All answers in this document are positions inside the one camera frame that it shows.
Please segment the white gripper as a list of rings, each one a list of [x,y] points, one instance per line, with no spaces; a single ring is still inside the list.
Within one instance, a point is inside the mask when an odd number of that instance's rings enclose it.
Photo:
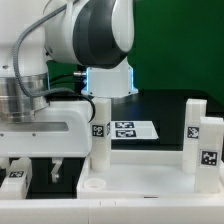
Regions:
[[[86,101],[53,101],[34,122],[0,122],[0,157],[86,157],[91,150]],[[62,158],[53,158],[51,180],[57,183]]]

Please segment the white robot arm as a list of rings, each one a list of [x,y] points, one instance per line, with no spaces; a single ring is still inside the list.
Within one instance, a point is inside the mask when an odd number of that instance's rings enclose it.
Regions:
[[[85,157],[99,97],[134,93],[133,0],[0,0],[0,157]],[[53,88],[46,62],[86,67]]]

